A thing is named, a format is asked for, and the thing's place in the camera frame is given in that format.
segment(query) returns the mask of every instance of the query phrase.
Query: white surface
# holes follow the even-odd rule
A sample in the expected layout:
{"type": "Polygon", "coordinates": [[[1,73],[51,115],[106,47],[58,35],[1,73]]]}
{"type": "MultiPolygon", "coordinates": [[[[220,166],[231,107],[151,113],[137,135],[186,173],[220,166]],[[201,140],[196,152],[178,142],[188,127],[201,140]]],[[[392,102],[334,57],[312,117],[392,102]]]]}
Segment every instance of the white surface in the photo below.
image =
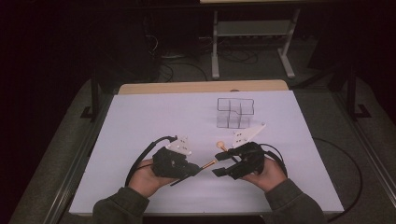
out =
{"type": "Polygon", "coordinates": [[[190,151],[189,139],[186,136],[178,136],[177,140],[169,143],[165,148],[186,156],[190,156],[192,153],[190,151]]]}
{"type": "MultiPolygon", "coordinates": [[[[251,126],[266,123],[256,143],[270,144],[282,153],[289,177],[314,198],[323,211],[343,211],[292,91],[211,92],[117,95],[71,205],[73,214],[89,215],[94,204],[123,186],[141,152],[166,135],[186,135],[189,162],[202,166],[220,152],[218,141],[230,147],[234,129],[217,128],[217,100],[247,98],[255,102],[251,126]]],[[[147,158],[160,147],[158,144],[147,158]]],[[[165,186],[150,197],[147,214],[204,215],[269,212],[264,193],[243,180],[215,177],[211,170],[229,167],[221,161],[195,177],[165,186]]]]}
{"type": "Polygon", "coordinates": [[[236,148],[250,142],[257,134],[262,131],[262,129],[264,129],[264,127],[265,123],[263,122],[261,125],[246,128],[242,131],[236,131],[233,134],[233,143],[231,146],[236,148]]]}

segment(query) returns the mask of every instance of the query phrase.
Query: cable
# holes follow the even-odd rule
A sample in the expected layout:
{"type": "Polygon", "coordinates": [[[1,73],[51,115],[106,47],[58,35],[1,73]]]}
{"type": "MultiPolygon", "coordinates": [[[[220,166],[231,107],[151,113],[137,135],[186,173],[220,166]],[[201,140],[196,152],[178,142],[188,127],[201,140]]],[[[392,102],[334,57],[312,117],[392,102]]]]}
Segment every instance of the cable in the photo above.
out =
{"type": "Polygon", "coordinates": [[[334,144],[334,143],[332,143],[332,142],[329,142],[329,141],[327,141],[327,140],[324,140],[324,139],[321,139],[321,138],[317,138],[317,137],[312,137],[312,138],[313,138],[314,140],[319,140],[319,141],[321,141],[321,142],[327,143],[327,144],[329,144],[329,145],[331,145],[331,146],[333,146],[333,147],[339,149],[340,151],[342,151],[342,152],[343,152],[344,154],[346,154],[346,155],[350,158],[350,160],[354,163],[354,165],[356,166],[356,169],[358,170],[358,173],[359,173],[360,185],[359,185],[359,191],[358,191],[358,194],[357,194],[355,200],[353,201],[353,203],[352,203],[347,209],[344,210],[344,212],[338,214],[338,215],[335,216],[335,217],[329,218],[329,219],[328,219],[328,222],[330,223],[330,222],[332,222],[332,221],[335,221],[337,218],[339,218],[339,217],[345,215],[345,214],[346,214],[347,212],[349,212],[349,211],[355,206],[355,204],[358,202],[359,198],[361,197],[361,191],[363,190],[363,176],[361,175],[361,168],[359,167],[359,165],[356,163],[355,160],[353,160],[352,156],[350,156],[345,150],[343,150],[342,148],[340,148],[340,147],[337,146],[336,144],[334,144]]]}
{"type": "Polygon", "coordinates": [[[195,65],[195,64],[193,64],[193,63],[167,63],[166,65],[172,65],[172,64],[178,64],[178,65],[189,65],[189,66],[192,66],[192,67],[195,67],[196,69],[198,69],[199,71],[201,71],[201,73],[204,75],[204,77],[205,77],[205,81],[207,81],[207,77],[206,77],[206,73],[205,73],[205,71],[204,70],[202,70],[202,68],[200,68],[199,66],[197,66],[197,65],[195,65]]]}
{"type": "Polygon", "coordinates": [[[155,46],[152,48],[152,50],[148,51],[148,53],[154,55],[155,50],[158,48],[158,39],[154,35],[146,35],[146,37],[153,38],[155,40],[155,46]]]}
{"type": "Polygon", "coordinates": [[[171,136],[165,136],[162,138],[157,139],[157,141],[152,142],[143,152],[142,154],[140,154],[140,156],[137,158],[137,160],[134,162],[134,165],[131,167],[131,169],[129,170],[128,175],[126,176],[126,180],[125,180],[125,186],[128,186],[129,181],[132,177],[132,175],[134,175],[134,172],[136,172],[136,170],[138,169],[138,165],[140,164],[140,162],[145,159],[145,157],[150,153],[150,151],[161,141],[163,140],[169,140],[169,142],[173,142],[175,140],[177,140],[177,136],[175,137],[171,137],[171,136]]]}
{"type": "MultiPolygon", "coordinates": [[[[249,38],[248,42],[251,42],[253,40],[255,40],[255,38],[249,38]]],[[[257,63],[259,61],[259,53],[261,51],[267,49],[268,46],[270,46],[274,41],[275,41],[275,38],[273,37],[272,40],[268,41],[268,43],[262,49],[260,49],[258,52],[255,52],[253,50],[235,50],[235,49],[232,48],[233,45],[231,43],[226,42],[226,41],[223,40],[221,43],[225,42],[225,44],[224,44],[225,46],[224,47],[226,49],[230,50],[231,52],[227,53],[227,52],[224,52],[224,50],[219,50],[218,55],[222,59],[224,59],[226,61],[229,61],[229,62],[233,62],[233,63],[255,64],[255,63],[257,63]],[[247,55],[247,57],[243,58],[243,59],[238,58],[238,57],[233,55],[233,53],[235,51],[239,51],[239,52],[245,53],[247,55]]]]}
{"type": "Polygon", "coordinates": [[[280,159],[283,161],[282,154],[280,154],[279,150],[277,150],[276,147],[273,147],[273,146],[271,146],[271,145],[264,144],[264,143],[261,143],[260,146],[266,146],[266,147],[271,147],[271,148],[273,148],[273,149],[277,152],[277,154],[279,154],[280,159]]]}
{"type": "Polygon", "coordinates": [[[166,73],[162,69],[160,70],[160,72],[162,72],[162,74],[163,74],[163,77],[166,78],[165,82],[173,81],[173,75],[174,75],[173,68],[171,66],[166,65],[166,64],[161,64],[161,66],[164,66],[164,67],[166,67],[166,68],[168,68],[170,70],[170,73],[166,73]]]}

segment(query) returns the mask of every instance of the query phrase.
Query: sleeve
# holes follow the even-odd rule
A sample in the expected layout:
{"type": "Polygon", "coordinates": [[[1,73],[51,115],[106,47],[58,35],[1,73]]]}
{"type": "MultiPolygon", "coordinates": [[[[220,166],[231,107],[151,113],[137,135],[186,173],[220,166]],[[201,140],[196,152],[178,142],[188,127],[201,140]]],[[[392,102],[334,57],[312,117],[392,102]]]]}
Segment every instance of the sleeve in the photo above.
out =
{"type": "Polygon", "coordinates": [[[92,220],[101,223],[142,223],[142,215],[149,205],[149,199],[130,188],[121,188],[116,194],[95,204],[92,220]]]}
{"type": "Polygon", "coordinates": [[[290,179],[271,189],[265,197],[274,211],[276,224],[327,223],[318,203],[290,179]]]}

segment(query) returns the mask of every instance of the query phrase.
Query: wooden table edge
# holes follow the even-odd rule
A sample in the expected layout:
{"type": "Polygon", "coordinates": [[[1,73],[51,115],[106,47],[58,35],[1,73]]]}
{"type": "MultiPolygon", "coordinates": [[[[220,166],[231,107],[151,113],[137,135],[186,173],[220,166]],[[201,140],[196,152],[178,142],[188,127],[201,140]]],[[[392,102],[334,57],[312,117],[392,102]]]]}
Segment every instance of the wooden table edge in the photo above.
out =
{"type": "Polygon", "coordinates": [[[222,91],[288,91],[284,80],[238,80],[207,82],[172,82],[124,84],[119,95],[181,93],[181,92],[222,92],[222,91]]]}

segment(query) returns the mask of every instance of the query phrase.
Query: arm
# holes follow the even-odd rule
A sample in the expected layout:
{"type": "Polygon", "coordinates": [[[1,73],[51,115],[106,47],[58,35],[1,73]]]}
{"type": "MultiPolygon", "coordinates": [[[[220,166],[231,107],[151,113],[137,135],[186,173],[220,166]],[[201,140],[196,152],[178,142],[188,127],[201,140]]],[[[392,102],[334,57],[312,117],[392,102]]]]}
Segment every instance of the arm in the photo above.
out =
{"type": "Polygon", "coordinates": [[[131,177],[128,187],[95,204],[92,212],[93,223],[142,223],[142,216],[149,199],[160,187],[175,179],[156,176],[150,165],[152,160],[142,161],[131,177]]]}
{"type": "Polygon", "coordinates": [[[274,211],[276,223],[326,223],[317,202],[287,179],[275,161],[265,158],[264,164],[260,175],[246,175],[242,179],[265,192],[265,197],[274,211]]]}

